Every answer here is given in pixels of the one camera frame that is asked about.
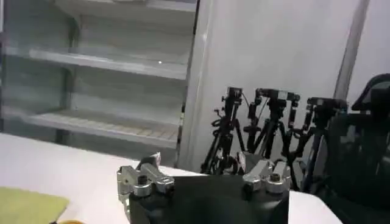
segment silver bracket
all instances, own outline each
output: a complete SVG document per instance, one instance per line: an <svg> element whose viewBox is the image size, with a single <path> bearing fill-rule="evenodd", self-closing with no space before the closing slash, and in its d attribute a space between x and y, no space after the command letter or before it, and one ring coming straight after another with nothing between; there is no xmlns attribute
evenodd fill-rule
<svg viewBox="0 0 390 224"><path fill-rule="evenodd" d="M157 191L160 193L166 194L173 190L175 185L175 179L173 177L166 176L161 173L156 167L149 163L144 163L141 165L140 172L142 175L145 175L150 179L155 185Z"/></svg>
<svg viewBox="0 0 390 224"><path fill-rule="evenodd" d="M291 185L290 172L290 167L287 166L286 162L278 162L274 171L266 179L266 190L274 194L288 191Z"/></svg>
<svg viewBox="0 0 390 224"><path fill-rule="evenodd" d="M137 197L147 197L152 193L152 182L131 166L122 166L117 174L119 199L124 202L133 193Z"/></svg>
<svg viewBox="0 0 390 224"><path fill-rule="evenodd" d="M272 164L268 160L260 160L256 166L243 176L245 185L249 186L251 191L261 189L263 180L272 172Z"/></svg>

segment yellow-green cloth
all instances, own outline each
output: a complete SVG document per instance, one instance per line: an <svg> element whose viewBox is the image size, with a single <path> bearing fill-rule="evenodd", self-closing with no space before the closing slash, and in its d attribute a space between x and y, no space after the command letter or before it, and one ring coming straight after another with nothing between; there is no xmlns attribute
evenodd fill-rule
<svg viewBox="0 0 390 224"><path fill-rule="evenodd" d="M68 203L58 196L0 187L0 223L48 224L60 217Z"/></svg>

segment black tripod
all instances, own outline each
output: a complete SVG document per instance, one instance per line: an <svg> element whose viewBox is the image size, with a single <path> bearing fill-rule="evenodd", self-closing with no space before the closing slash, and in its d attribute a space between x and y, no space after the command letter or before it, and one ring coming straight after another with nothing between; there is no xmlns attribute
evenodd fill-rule
<svg viewBox="0 0 390 224"><path fill-rule="evenodd" d="M256 107L261 103L262 96L269 98L267 105L271 112L269 119L265 120L263 129L258 127L259 117L256 117ZM275 134L278 129L283 141L282 152L289 149L291 136L293 134L291 131L286 133L285 126L280 119L283 117L283 111L287 106L287 101L291 101L288 128L293 128L299 99L300 96L294 93L276 89L256 89L255 102L251 103L248 114L251 123L250 126L244 128L244 131L248 133L247 148L249 153L254 154L260 143L263 142L259 154L262 157L269 159L271 157ZM257 132L260 132L260 135L256 139Z"/></svg>
<svg viewBox="0 0 390 224"><path fill-rule="evenodd" d="M298 136L299 143L297 150L288 153L288 160L292 164L296 158L303 156L303 151L309 139L314 135L314 142L311 147L307 169L303 177L301 191L309 192L310 186L313 183L313 172L317 161L321 140L324 138L328 145L328 124L330 119L338 112L347 109L347 103L343 100L328 99L328 98L309 98L307 100L307 113L305 123L301 130L294 130L295 136ZM311 119L313 118L314 127L310 127Z"/></svg>
<svg viewBox="0 0 390 224"><path fill-rule="evenodd" d="M218 129L213 131L214 141L204 163L201 165L201 173L223 174L226 169L231 168L231 174L237 173L238 162L230 156L233 141L231 132L236 129L241 150L245 151L243 136L236 118L237 109L241 105L242 94L243 90L241 88L229 87L227 89L227 97L222 97L222 101L225 102L225 107L222 107L222 111L225 111L225 116L221 116L219 110L215 110L220 119L214 121L212 126Z"/></svg>

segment cable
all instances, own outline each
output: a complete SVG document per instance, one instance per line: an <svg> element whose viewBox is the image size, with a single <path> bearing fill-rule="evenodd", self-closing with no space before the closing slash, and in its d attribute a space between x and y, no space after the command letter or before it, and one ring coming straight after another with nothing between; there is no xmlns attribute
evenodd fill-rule
<svg viewBox="0 0 390 224"><path fill-rule="evenodd" d="M249 102L248 102L248 100L246 99L246 96L245 96L245 94L243 93L243 97L244 97L244 100L245 100L245 102L246 102L246 105L248 106L248 108L249 108Z"/></svg>
<svg viewBox="0 0 390 224"><path fill-rule="evenodd" d="M266 107L268 100L269 100L269 98L267 98L267 100L266 100L265 103L263 104L263 107L262 107L261 110L260 110L260 114L258 114L258 117L257 117L258 120L260 120L260 116L261 116L261 114L263 113L264 107Z"/></svg>

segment empty shelf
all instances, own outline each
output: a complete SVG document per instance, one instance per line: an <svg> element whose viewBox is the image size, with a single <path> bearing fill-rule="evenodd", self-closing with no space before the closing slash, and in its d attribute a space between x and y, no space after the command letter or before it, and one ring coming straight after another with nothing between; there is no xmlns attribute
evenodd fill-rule
<svg viewBox="0 0 390 224"><path fill-rule="evenodd" d="M181 12L196 11L196 0L56 0L57 4L61 8L68 9L70 7L78 7L77 10L86 10L81 8L80 5L92 5L92 6L109 6L112 5L118 8L129 7L146 7L151 9L162 10L175 10Z"/></svg>
<svg viewBox="0 0 390 224"><path fill-rule="evenodd" d="M175 149L178 126L142 121L118 119L107 115L81 111L57 111L24 118L30 124L62 130L105 136L132 142Z"/></svg>
<svg viewBox="0 0 390 224"><path fill-rule="evenodd" d="M92 57L88 55L50 52L37 49L5 47L5 54L39 61L77 65L113 71L131 72L142 75L152 75L169 79L186 79L186 65L164 63L134 58L132 62L111 60L109 58Z"/></svg>

